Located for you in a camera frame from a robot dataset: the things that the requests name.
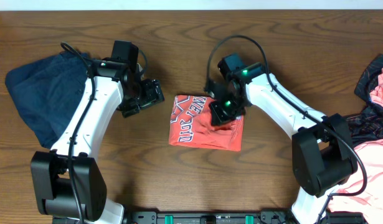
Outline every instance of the white wall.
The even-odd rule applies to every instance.
[[[0,0],[0,11],[383,9],[383,0]]]

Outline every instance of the black cable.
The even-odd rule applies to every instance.
[[[144,73],[146,73],[146,71],[147,71],[147,68],[148,68],[148,61],[147,61],[147,57],[146,57],[146,55],[144,54],[144,52],[143,52],[142,50],[139,50],[139,52],[141,53],[141,55],[142,55],[143,58],[144,58],[144,61],[146,62],[146,64],[145,64],[144,68],[142,69],[142,71],[139,72],[139,75],[140,75],[140,76],[143,76]]]
[[[362,163],[360,157],[356,154],[356,152],[354,151],[354,149],[348,145],[346,143],[346,141],[335,131],[333,131],[330,127],[328,127],[327,125],[323,124],[322,122],[318,121],[316,118],[312,117],[307,111],[304,111],[303,109],[299,108],[296,104],[294,104],[294,102],[292,102],[290,99],[288,99],[286,96],[284,96],[278,89],[277,89],[277,86],[273,84],[271,78],[270,78],[270,70],[268,68],[268,62],[267,62],[267,59],[266,59],[266,55],[265,55],[265,52],[263,51],[263,48],[260,46],[260,44],[258,44],[258,42],[256,42],[255,40],[247,37],[247,36],[244,36],[244,35],[231,35],[231,36],[228,36],[226,38],[224,38],[223,40],[221,40],[216,46],[215,48],[212,50],[212,52],[210,53],[210,56],[209,56],[209,59],[208,59],[208,66],[207,66],[207,82],[208,82],[208,79],[209,79],[209,69],[210,69],[210,61],[212,60],[212,56],[213,54],[215,53],[215,51],[226,41],[228,41],[229,39],[233,39],[233,38],[241,38],[241,39],[246,39],[246,40],[249,40],[251,41],[252,43],[254,43],[260,50],[260,53],[262,54],[262,57],[263,57],[263,61],[265,62],[265,70],[266,70],[266,76],[267,76],[267,80],[271,86],[271,88],[283,99],[285,100],[289,105],[291,105],[292,107],[294,107],[298,112],[300,112],[301,114],[303,114],[303,116],[305,116],[306,118],[312,120],[314,123],[316,123],[318,126],[322,127],[324,130],[326,130],[329,134],[331,134],[332,136],[334,136],[334,138],[336,138],[338,141],[340,141],[343,145],[345,145],[347,147],[347,149],[350,150],[350,152],[352,153],[353,157],[356,158],[357,160],[357,163],[359,164],[360,168],[361,168],[361,172],[363,174],[363,185],[361,186],[361,189],[358,190],[357,192],[353,192],[353,193],[330,193],[328,195],[328,198],[326,200],[326,203],[324,204],[323,208],[321,209],[320,213],[318,214],[318,219],[317,219],[317,223],[319,223],[320,219],[321,219],[321,216],[323,215],[324,211],[326,210],[327,206],[328,206],[328,203],[329,201],[332,199],[333,196],[347,196],[347,197],[352,197],[352,196],[357,196],[361,193],[363,193],[367,187],[367,182],[368,182],[368,179],[367,179],[367,172],[366,172],[366,168],[364,167],[364,164]]]
[[[85,110],[83,111],[83,113],[80,116],[79,121],[78,121],[75,129],[73,130],[72,137],[70,138],[69,149],[68,149],[69,178],[70,178],[70,181],[71,181],[73,196],[75,197],[75,203],[77,204],[77,207],[78,207],[78,213],[79,213],[79,222],[78,223],[79,224],[84,224],[85,219],[83,217],[82,205],[80,203],[79,194],[78,194],[77,186],[76,186],[76,183],[75,183],[75,177],[74,177],[75,174],[73,173],[72,154],[73,154],[73,145],[75,144],[75,140],[76,140],[77,133],[78,133],[78,130],[80,128],[80,125],[82,124],[82,121],[85,119],[87,111],[89,110],[89,108],[92,105],[93,100],[95,98],[96,86],[95,86],[95,82],[94,82],[93,71],[88,66],[88,64],[85,61],[85,59],[79,54],[79,52],[77,52],[73,47],[71,47],[66,42],[61,42],[61,47],[64,50],[73,53],[74,55],[76,55],[82,61],[82,63],[86,67],[86,70],[87,70],[87,73],[88,73],[88,77],[89,77],[89,79],[90,79],[90,81],[92,83],[92,93],[91,93],[91,95],[89,97],[89,102],[87,103]]]

